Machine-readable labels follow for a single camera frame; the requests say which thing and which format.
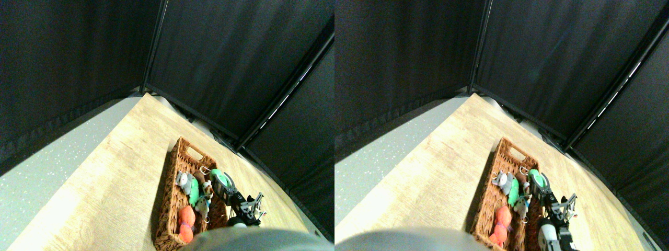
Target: wooden tabletop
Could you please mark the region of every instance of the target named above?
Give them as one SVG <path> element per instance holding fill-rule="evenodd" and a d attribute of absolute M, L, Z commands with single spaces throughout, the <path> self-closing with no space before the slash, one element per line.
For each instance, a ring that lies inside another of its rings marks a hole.
<path fill-rule="evenodd" d="M 155 250 L 152 236 L 163 193 L 159 183 L 167 153 L 179 137 L 213 157 L 244 195 L 265 195 L 268 214 L 261 227 L 307 231 L 295 204 L 272 179 L 145 95 L 9 249 Z"/>
<path fill-rule="evenodd" d="M 577 194 L 579 217 L 569 230 L 578 249 L 643 250 L 623 205 L 600 180 L 476 94 L 351 210 L 334 229 L 334 242 L 402 226 L 469 232 L 478 209 L 475 193 L 489 182 L 484 168 L 502 137 L 539 162 L 557 197 Z"/>

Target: black curtain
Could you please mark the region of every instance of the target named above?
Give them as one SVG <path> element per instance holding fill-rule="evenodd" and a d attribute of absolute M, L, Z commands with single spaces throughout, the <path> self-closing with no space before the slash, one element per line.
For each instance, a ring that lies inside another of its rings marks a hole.
<path fill-rule="evenodd" d="M 0 163 L 139 86 L 159 4 L 0 3 Z"/>
<path fill-rule="evenodd" d="M 333 11 L 317 0 L 169 1 L 148 87 L 238 140 Z"/>
<path fill-rule="evenodd" d="M 482 1 L 337 3 L 337 149 L 467 86 Z"/>
<path fill-rule="evenodd" d="M 666 1 L 493 1 L 476 88 L 567 139 Z"/>
<path fill-rule="evenodd" d="M 669 246 L 668 66 L 665 35 L 575 146 L 665 246 Z"/>
<path fill-rule="evenodd" d="M 272 170 L 284 190 L 304 204 L 331 241 L 335 230 L 335 51 L 331 48 L 297 91 L 246 147 Z"/>

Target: metal pole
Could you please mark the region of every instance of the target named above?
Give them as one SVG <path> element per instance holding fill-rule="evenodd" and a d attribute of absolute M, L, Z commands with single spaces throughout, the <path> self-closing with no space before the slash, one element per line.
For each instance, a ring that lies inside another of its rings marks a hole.
<path fill-rule="evenodd" d="M 282 94 L 275 97 L 272 105 L 270 105 L 263 116 L 261 116 L 254 125 L 244 133 L 242 139 L 235 146 L 235 151 L 239 151 L 242 147 L 246 146 L 259 132 L 260 129 L 272 118 L 272 116 L 282 107 L 288 97 L 299 87 L 302 79 L 307 77 L 310 73 L 313 66 L 315 66 L 320 59 L 325 55 L 325 52 L 329 47 L 331 47 L 333 41 L 335 40 L 335 17 L 330 17 L 328 24 L 323 28 L 319 38 L 316 39 L 312 48 L 309 49 L 305 59 L 297 67 L 291 77 L 284 85 L 284 91 Z"/>
<path fill-rule="evenodd" d="M 588 119 L 581 123 L 579 130 L 576 133 L 573 133 L 565 141 L 564 150 L 568 150 L 573 147 L 576 142 L 585 134 L 585 132 L 595 124 L 595 121 L 604 113 L 604 110 L 613 102 L 619 92 L 627 86 L 627 84 L 634 78 L 635 73 L 638 68 L 643 66 L 644 62 L 652 53 L 652 50 L 660 42 L 660 39 L 667 32 L 669 27 L 669 3 L 667 3 L 660 12 L 660 16 L 657 17 L 653 26 L 648 30 L 645 39 L 640 42 L 637 53 L 632 58 L 635 60 L 629 62 L 627 66 L 622 70 L 618 77 L 615 79 L 615 84 L 606 92 L 603 98 L 599 101 L 596 109 L 590 112 Z"/>
<path fill-rule="evenodd" d="M 476 40 L 476 51 L 474 56 L 474 62 L 472 63 L 472 71 L 469 77 L 469 84 L 467 85 L 467 95 L 472 94 L 472 89 L 474 83 L 476 83 L 476 77 L 478 74 L 478 65 L 481 61 L 481 53 L 483 52 L 483 47 L 486 40 L 486 32 L 488 31 L 488 20 L 490 18 L 490 11 L 492 10 L 492 0 L 486 1 L 484 13 L 481 18 L 480 32 L 478 34 L 478 39 Z"/>

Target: green plush toy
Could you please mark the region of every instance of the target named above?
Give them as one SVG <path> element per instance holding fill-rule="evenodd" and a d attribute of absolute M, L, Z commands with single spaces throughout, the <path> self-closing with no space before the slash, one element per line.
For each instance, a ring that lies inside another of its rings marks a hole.
<path fill-rule="evenodd" d="M 508 192 L 508 204 L 511 205 L 511 207 L 516 205 L 516 201 L 518 201 L 518 189 L 520 185 L 518 184 L 518 179 L 511 175 L 511 190 Z"/>
<path fill-rule="evenodd" d="M 197 198 L 200 197 L 199 184 L 197 179 L 191 181 L 191 193 L 188 195 L 188 202 L 194 207 L 197 203 Z"/>
<path fill-rule="evenodd" d="M 223 175 L 223 173 L 221 172 L 221 170 L 219 170 L 219 169 L 211 170 L 211 175 L 212 175 L 212 176 L 218 176 L 219 179 L 221 179 L 221 181 L 223 182 L 223 184 L 224 184 L 226 187 L 229 187 L 229 186 L 230 186 L 230 183 L 231 183 L 231 182 L 230 182 L 229 180 L 227 180 L 227 177 L 226 177 L 225 175 Z"/>
<path fill-rule="evenodd" d="M 544 186 L 543 176 L 541 176 L 541 174 L 539 174 L 539 171 L 537 171 L 536 169 L 531 169 L 527 175 L 532 176 L 532 178 L 534 178 L 534 180 L 537 181 L 537 185 L 539 187 Z"/>

